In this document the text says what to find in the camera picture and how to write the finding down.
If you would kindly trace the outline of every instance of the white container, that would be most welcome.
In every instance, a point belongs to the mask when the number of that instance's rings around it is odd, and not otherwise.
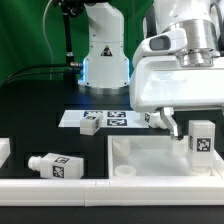
[[[48,153],[45,157],[31,157],[28,166],[48,179],[80,179],[84,174],[82,158]]]

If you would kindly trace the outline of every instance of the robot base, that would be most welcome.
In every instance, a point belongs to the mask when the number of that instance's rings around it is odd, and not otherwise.
[[[79,90],[82,92],[93,93],[98,95],[121,95],[129,93],[129,85],[119,88],[96,88],[91,86],[79,85]]]

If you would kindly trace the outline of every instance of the black tabletop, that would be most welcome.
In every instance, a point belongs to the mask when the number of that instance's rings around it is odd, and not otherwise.
[[[129,95],[81,93],[63,81],[17,81],[0,88],[0,137],[9,137],[11,155],[0,178],[39,178],[28,159],[49,152],[84,158],[83,178],[108,178],[108,135],[168,135],[167,130],[101,128],[94,136],[79,128],[58,128],[67,109],[131,110]],[[179,112],[176,120],[187,134],[189,119],[216,123],[216,149],[222,155],[223,117],[220,111]],[[160,207],[1,207],[0,223],[223,223],[223,206]]]

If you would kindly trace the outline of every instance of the robot logo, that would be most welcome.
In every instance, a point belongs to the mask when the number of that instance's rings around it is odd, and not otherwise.
[[[110,48],[109,48],[108,45],[104,48],[104,50],[103,50],[101,56],[106,56],[106,57],[109,56],[109,57],[113,57],[113,55],[112,55],[112,53],[111,53],[111,50],[110,50]]]

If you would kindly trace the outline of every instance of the green wall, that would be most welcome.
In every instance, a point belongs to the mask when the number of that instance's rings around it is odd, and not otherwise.
[[[23,67],[50,63],[50,53],[42,33],[42,16],[47,3],[48,0],[0,1],[0,83]],[[152,0],[111,0],[110,4],[124,15],[125,54],[132,59],[136,47],[143,39],[142,18]],[[63,20],[58,7],[50,7],[46,27],[55,63],[65,62]],[[76,60],[82,61],[89,48],[86,12],[71,19],[71,29]]]

